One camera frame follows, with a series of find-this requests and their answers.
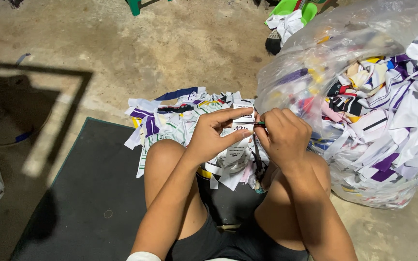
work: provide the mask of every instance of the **person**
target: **person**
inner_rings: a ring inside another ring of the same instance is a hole
[[[259,116],[254,133],[270,157],[272,183],[254,216],[235,234],[219,233],[202,203],[196,170],[230,145],[251,136],[237,130],[220,137],[231,120],[252,108],[200,116],[187,148],[160,140],[148,151],[143,217],[127,261],[356,261],[351,238],[330,195],[327,163],[306,151],[311,127],[288,109]]]

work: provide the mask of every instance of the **fingernail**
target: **fingernail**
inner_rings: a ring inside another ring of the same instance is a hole
[[[245,131],[243,132],[243,138],[249,137],[251,135],[254,134],[254,131],[250,130],[250,131]]]

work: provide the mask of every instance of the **green chair leg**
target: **green chair leg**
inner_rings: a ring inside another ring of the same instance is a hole
[[[140,14],[140,7],[138,6],[140,0],[128,0],[128,5],[130,5],[130,10],[133,16]]]

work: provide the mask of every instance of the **hand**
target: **hand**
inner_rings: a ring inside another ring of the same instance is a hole
[[[255,126],[254,132],[270,159],[283,173],[285,169],[300,168],[311,138],[311,126],[288,109],[274,108],[258,120],[265,122],[268,133],[261,126]]]
[[[220,137],[224,128],[231,128],[233,118],[252,113],[252,108],[239,108],[201,115],[184,154],[197,165],[213,159],[219,152],[253,134],[250,130],[237,130]]]

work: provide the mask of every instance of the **black mat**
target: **black mat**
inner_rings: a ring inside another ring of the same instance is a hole
[[[146,212],[143,178],[136,178],[141,146],[124,146],[132,128],[87,118],[51,189],[13,252],[14,261],[125,261]],[[219,223],[239,223],[264,195],[239,184],[236,192],[198,179]]]

